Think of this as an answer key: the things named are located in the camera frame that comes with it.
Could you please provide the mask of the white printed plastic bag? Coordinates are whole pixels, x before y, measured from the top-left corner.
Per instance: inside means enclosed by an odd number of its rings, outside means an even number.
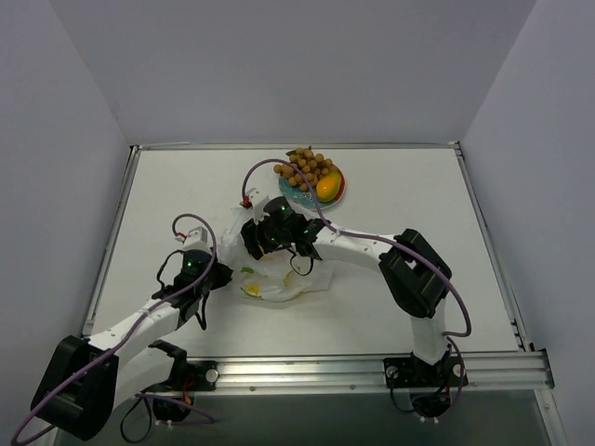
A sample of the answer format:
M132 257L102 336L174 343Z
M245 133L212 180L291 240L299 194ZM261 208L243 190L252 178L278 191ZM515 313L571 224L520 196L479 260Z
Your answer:
M241 298L282 303L299 295L330 289L336 263L310 260L281 251L259 260L248 254L241 237L241 227L249 213L241 207L231 210L218 240L218 257L232 269L231 290Z

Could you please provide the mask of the fake yellow green mango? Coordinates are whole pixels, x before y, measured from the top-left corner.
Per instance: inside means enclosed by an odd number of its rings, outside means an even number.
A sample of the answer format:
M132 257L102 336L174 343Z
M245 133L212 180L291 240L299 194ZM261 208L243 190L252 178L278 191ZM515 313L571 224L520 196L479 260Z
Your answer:
M344 177L339 170L330 171L316 185L316 195L321 203L338 200L344 191Z

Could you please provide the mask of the fake longan fruit bunch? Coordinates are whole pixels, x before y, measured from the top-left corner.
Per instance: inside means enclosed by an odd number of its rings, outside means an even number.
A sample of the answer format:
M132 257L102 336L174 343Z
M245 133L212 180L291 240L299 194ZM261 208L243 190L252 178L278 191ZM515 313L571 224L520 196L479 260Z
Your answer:
M306 191L308 186L305 179L315 187L331 172L337 171L334 162L321 152L315 152L312 146L298 147L289 151L286 156L291 166L276 164L273 167L273 172L281 179L285 179L293 189L298 188L301 191Z

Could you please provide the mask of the fake orange fruit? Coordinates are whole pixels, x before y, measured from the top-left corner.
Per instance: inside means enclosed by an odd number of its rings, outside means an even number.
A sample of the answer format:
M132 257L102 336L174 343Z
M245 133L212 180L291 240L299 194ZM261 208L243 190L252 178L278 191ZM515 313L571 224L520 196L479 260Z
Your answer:
M264 251L264 250L263 250L261 247L258 247L258 248L257 248L257 253L256 253L256 256L255 256L255 259L256 259L256 260L259 260L259 259L261 259L262 257L264 257L265 255L266 255L266 252L265 252L265 251Z

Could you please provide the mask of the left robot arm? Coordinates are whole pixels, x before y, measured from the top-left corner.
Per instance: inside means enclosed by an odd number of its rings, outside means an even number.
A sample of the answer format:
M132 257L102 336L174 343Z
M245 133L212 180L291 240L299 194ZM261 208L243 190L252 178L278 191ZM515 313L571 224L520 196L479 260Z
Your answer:
M183 252L178 275L142 308L98 334L69 335L58 343L33 396L32 414L89 440L119 404L145 388L180 388L190 372L187 353L164 338L203 316L209 294L231 278L231 268L211 252Z

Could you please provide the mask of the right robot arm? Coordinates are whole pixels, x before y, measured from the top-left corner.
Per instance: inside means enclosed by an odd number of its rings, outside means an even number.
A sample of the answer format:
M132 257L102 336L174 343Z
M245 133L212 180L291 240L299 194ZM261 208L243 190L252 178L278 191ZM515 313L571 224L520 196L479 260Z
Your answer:
M245 248L253 258L287 251L316 261L340 261L382 275L396 305L411 318L413 372L431 384L446 372L444 280L451 270L415 230L392 238L331 230L321 218L307 218L283 196L244 198L253 216L242 226Z

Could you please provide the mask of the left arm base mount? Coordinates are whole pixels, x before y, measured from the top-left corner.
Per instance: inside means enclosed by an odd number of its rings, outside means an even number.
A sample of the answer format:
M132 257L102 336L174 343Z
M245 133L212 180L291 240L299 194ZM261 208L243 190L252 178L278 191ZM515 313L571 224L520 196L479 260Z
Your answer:
M155 394L155 397L151 397L152 413L159 421L190 424L187 418L195 413L200 416L197 424L212 424L215 418L194 406L194 393L215 391L217 380L216 361L186 362L184 365L175 365L167 380L148 387L145 394Z

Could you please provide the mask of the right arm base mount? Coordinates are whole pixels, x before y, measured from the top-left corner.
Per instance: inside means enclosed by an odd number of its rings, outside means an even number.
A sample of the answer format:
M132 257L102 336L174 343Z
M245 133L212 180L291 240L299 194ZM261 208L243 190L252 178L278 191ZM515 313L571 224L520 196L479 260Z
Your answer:
M411 354L385 358L383 367L395 409L417 415L421 422L438 424L459 403L469 384L465 362L449 352L433 365Z

